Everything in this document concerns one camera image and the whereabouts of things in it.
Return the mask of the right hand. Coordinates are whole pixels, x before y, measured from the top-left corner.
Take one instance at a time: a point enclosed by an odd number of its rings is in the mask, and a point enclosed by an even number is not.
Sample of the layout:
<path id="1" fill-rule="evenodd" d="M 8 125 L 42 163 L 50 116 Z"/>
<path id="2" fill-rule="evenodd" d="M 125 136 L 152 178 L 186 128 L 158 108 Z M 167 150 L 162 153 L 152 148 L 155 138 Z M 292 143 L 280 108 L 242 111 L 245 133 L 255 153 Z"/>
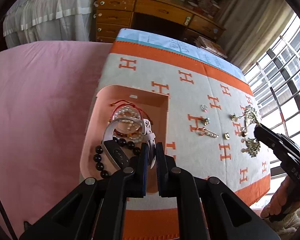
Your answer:
<path id="1" fill-rule="evenodd" d="M 282 208 L 290 201 L 290 211 L 287 213 L 284 220 L 292 219 L 297 216 L 296 212 L 300 208 L 300 194 L 293 188 L 294 181 L 292 181 L 289 176 L 286 176 L 284 181 L 281 183 L 280 187 L 272 196 L 270 202 L 263 208 L 260 217 L 263 220 L 269 220 L 270 217 L 279 216 Z"/>

